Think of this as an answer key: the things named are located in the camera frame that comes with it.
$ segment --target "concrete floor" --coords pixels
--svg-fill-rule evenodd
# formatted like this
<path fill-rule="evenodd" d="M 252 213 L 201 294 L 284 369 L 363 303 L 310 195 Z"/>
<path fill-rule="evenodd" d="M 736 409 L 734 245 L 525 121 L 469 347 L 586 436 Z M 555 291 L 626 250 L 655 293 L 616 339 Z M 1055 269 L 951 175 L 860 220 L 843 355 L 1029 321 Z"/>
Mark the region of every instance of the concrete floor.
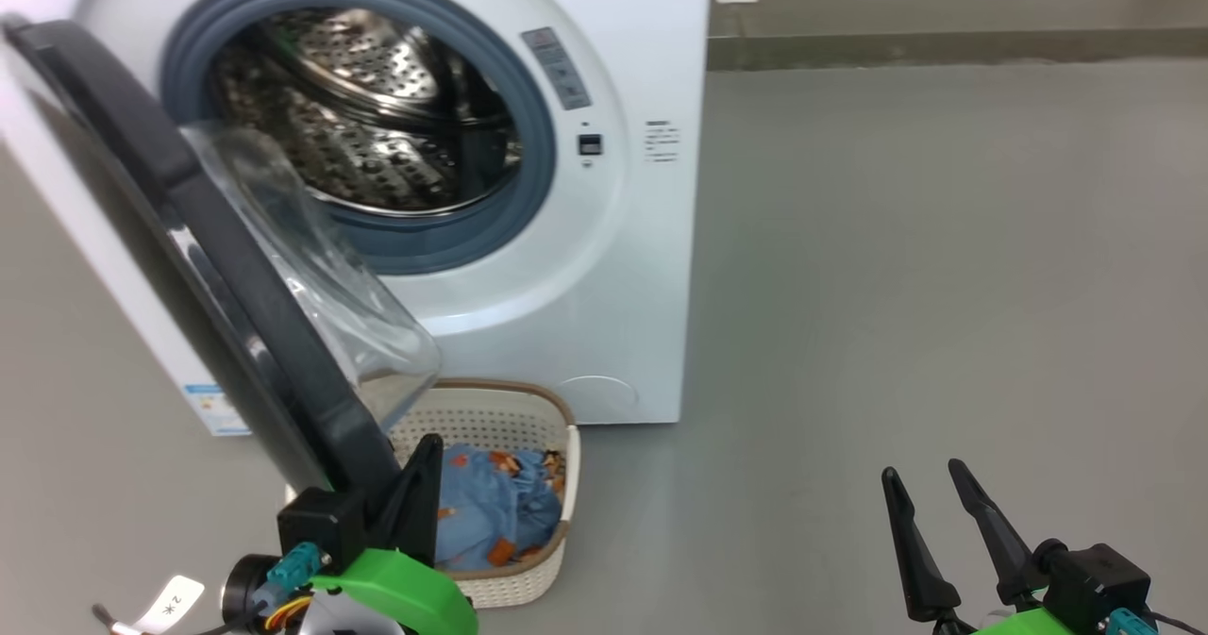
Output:
<path fill-rule="evenodd" d="M 924 633 L 885 465 L 977 623 L 949 456 L 1026 540 L 1111 543 L 1208 623 L 1208 64 L 719 75 L 705 118 L 684 423 L 587 430 L 561 578 L 482 633 Z M 204 435 L 27 185 L 0 264 L 11 629 L 272 550 L 280 477 Z"/>

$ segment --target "sticker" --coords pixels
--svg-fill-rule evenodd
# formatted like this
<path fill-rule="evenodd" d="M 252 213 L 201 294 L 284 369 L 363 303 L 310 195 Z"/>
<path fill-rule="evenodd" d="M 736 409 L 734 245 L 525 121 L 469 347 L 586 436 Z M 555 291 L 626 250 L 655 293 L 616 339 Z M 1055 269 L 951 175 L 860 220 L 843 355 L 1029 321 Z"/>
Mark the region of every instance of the sticker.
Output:
<path fill-rule="evenodd" d="M 151 608 L 143 614 L 143 618 L 135 621 L 134 625 L 117 622 L 109 627 L 109 630 L 117 635 L 141 635 L 143 633 L 159 635 L 185 618 L 185 614 L 193 608 L 204 592 L 205 586 L 197 581 L 186 576 L 173 576 L 172 581 L 163 587 L 159 596 L 151 602 Z"/>
<path fill-rule="evenodd" d="M 239 412 L 231 404 L 226 392 L 217 385 L 186 385 L 185 400 L 214 436 L 250 435 Z"/>
<path fill-rule="evenodd" d="M 679 161 L 680 132 L 670 122 L 646 122 L 641 148 L 647 163 L 673 163 Z"/>
<path fill-rule="evenodd" d="M 557 91 L 563 110 L 582 110 L 583 106 L 592 105 L 587 86 L 579 77 L 575 64 L 571 63 L 570 56 L 562 47 L 562 41 L 558 41 L 552 28 L 527 30 L 521 37 L 545 69 L 545 76 L 550 77 L 550 83 Z"/>

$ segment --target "washing machine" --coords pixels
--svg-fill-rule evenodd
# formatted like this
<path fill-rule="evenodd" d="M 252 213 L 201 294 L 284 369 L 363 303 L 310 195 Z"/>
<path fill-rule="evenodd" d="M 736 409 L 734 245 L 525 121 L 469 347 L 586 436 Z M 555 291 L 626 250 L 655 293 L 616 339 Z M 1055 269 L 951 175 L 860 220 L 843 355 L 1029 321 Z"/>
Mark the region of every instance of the washing machine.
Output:
<path fill-rule="evenodd" d="M 87 162 L 139 171 L 146 155 L 170 158 L 157 129 L 231 118 L 281 141 L 436 339 L 442 375 L 551 386 L 585 424 L 679 419 L 708 0 L 0 0 L 0 11 L 8 29 L 64 19 L 34 34 L 64 45 L 39 63 L 5 46 L 5 144 L 213 432 L 246 429 Z M 387 54 L 348 36 L 374 25 L 394 39 Z M 248 47 L 278 52 L 284 75 L 240 68 Z M 94 52 L 126 72 L 91 76 Z M 341 148 L 347 115 L 321 103 L 294 113 L 314 101 L 300 85 L 281 98 L 306 71 L 362 98 L 379 130 L 410 128 L 407 105 L 389 98 L 417 94 L 436 105 L 426 123 L 453 124 Z M 109 93 L 89 107 L 114 111 L 123 135 L 98 144 L 104 124 L 80 123 L 72 81 Z M 132 86 L 153 101 L 127 106 Z M 406 193 L 403 174 L 414 174 Z"/>

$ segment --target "laundry basket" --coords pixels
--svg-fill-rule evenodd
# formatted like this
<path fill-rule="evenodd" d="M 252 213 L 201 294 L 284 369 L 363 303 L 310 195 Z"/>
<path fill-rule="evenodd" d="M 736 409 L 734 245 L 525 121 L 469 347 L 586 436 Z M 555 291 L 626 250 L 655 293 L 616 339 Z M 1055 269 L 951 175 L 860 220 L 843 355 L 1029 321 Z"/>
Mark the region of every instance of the laundry basket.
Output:
<path fill-rule="evenodd" d="M 567 485 L 562 520 L 541 552 L 487 571 L 449 571 L 475 608 L 510 607 L 532 602 L 548 590 L 562 567 L 570 515 L 579 491 L 579 429 L 570 408 L 544 386 L 490 380 L 441 380 L 418 400 L 390 430 L 400 462 L 406 462 L 419 438 L 435 432 L 446 445 L 480 449 L 562 452 Z"/>

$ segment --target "white tag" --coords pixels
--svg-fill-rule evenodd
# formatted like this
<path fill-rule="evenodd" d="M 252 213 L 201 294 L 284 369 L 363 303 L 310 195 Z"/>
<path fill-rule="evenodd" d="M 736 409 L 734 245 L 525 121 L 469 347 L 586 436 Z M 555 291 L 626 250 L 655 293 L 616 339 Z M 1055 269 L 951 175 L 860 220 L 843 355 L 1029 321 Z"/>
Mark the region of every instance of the white tag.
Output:
<path fill-rule="evenodd" d="M 204 592 L 205 586 L 192 578 L 173 576 L 172 581 L 163 587 L 159 596 L 151 604 L 151 608 L 143 614 L 143 618 L 139 618 L 134 625 L 126 625 L 121 622 L 115 623 L 111 630 L 117 635 L 138 635 L 140 633 L 159 635 L 164 630 L 176 625 L 176 622 L 184 618 L 188 613 L 188 610 L 193 608 L 197 599 Z"/>

